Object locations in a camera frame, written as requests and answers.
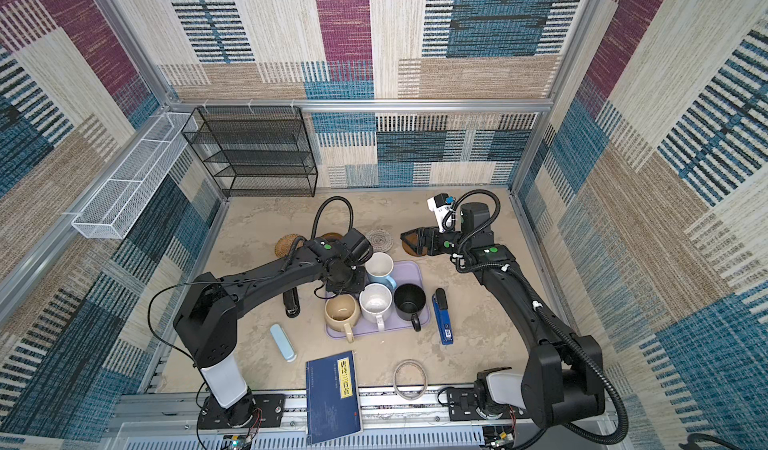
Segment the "dark brown wooden coaster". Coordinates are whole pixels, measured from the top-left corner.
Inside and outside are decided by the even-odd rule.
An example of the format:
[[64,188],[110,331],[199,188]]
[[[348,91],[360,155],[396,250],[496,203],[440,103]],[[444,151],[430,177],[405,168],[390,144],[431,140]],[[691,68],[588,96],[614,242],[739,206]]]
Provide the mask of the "dark brown wooden coaster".
[[343,235],[336,232],[328,232],[321,236],[321,239],[329,242],[339,241],[343,238]]

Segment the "woven rattan coaster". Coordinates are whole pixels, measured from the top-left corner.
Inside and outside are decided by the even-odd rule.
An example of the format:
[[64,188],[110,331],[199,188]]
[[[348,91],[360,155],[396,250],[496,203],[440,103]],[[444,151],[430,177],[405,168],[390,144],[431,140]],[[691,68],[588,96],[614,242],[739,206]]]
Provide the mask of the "woven rattan coaster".
[[293,257],[306,239],[298,234],[287,234],[281,237],[275,245],[274,253],[278,258]]

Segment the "light blue mug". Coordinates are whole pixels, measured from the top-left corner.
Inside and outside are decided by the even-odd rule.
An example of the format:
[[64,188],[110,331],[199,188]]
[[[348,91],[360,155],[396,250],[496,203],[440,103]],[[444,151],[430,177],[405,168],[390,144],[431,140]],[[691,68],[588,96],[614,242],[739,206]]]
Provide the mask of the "light blue mug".
[[369,284],[380,284],[394,291],[397,287],[392,272],[394,271],[393,259],[384,252],[374,252],[365,263],[365,271]]

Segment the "clear glass coaster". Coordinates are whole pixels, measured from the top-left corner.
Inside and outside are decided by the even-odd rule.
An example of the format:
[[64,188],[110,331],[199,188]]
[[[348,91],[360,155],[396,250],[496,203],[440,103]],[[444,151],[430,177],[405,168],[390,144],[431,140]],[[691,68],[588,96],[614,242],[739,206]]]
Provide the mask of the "clear glass coaster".
[[394,238],[384,229],[374,229],[366,234],[366,238],[375,252],[387,253],[394,245]]

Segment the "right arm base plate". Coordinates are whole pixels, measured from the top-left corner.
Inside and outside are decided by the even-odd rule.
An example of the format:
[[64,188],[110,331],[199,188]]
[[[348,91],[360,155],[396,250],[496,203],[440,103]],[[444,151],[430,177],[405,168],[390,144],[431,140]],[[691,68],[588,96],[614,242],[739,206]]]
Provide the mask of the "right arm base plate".
[[436,399],[448,409],[451,421],[528,418],[525,409],[494,403],[484,390],[475,388],[445,386],[438,391]]

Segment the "brown round coaster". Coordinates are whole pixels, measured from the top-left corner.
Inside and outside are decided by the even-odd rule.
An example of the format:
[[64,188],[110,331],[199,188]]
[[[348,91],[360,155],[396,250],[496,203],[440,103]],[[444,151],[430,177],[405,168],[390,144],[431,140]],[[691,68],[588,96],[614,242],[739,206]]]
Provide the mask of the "brown round coaster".
[[427,251],[424,248],[420,248],[418,246],[414,247],[409,242],[402,241],[401,242],[403,250],[410,256],[414,257],[423,257],[427,255]]

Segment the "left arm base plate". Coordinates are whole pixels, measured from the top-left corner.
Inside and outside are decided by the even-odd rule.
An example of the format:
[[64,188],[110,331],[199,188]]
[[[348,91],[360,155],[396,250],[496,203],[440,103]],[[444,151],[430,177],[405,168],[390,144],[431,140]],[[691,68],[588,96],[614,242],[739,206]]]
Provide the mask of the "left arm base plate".
[[197,419],[200,430],[277,428],[281,425],[284,394],[246,394],[232,406],[222,407],[214,396],[206,398]]

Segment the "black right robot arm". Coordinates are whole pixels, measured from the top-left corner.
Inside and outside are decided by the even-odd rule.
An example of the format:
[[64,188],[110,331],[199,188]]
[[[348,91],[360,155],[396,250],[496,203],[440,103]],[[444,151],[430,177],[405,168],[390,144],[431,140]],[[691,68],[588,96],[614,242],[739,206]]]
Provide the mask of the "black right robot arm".
[[478,374],[473,389],[478,415],[490,419],[523,410],[538,428],[524,448],[555,426],[600,445],[622,442],[629,416],[603,370],[600,345],[591,336],[578,335],[538,295],[513,253],[495,240],[491,226],[500,214],[499,198],[483,190],[493,202],[487,205],[474,201],[478,193],[429,198],[435,225],[401,235],[407,253],[445,254],[458,273],[473,275],[502,306],[526,346],[522,374],[509,368]]

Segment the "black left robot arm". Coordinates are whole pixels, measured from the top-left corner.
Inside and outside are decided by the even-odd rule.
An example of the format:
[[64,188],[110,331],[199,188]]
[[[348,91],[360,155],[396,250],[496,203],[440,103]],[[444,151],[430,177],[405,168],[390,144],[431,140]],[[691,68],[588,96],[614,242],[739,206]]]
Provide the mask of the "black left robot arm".
[[[346,205],[349,223],[345,235],[329,240],[319,237],[317,229],[323,210],[334,201]],[[188,282],[189,290],[173,318],[183,344],[175,349],[193,362],[209,388],[202,414],[219,418],[230,428],[241,428],[253,419],[256,402],[234,357],[240,318],[314,281],[322,282],[333,300],[357,295],[364,287],[364,264],[372,256],[371,243],[354,228],[351,202],[332,196],[315,214],[310,237],[295,240],[286,256],[245,272],[224,277],[208,272]]]

